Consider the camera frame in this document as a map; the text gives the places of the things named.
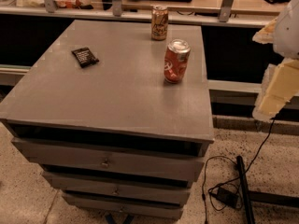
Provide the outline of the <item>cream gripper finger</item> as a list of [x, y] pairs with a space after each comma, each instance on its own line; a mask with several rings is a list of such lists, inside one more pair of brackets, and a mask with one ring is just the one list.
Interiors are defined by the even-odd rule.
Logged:
[[272, 44], [274, 42], [274, 31], [277, 20], [277, 18], [271, 20], [264, 28], [255, 33], [252, 40], [260, 44]]
[[264, 71], [252, 116], [267, 121], [299, 92], [299, 61], [284, 59], [279, 65], [269, 64]]

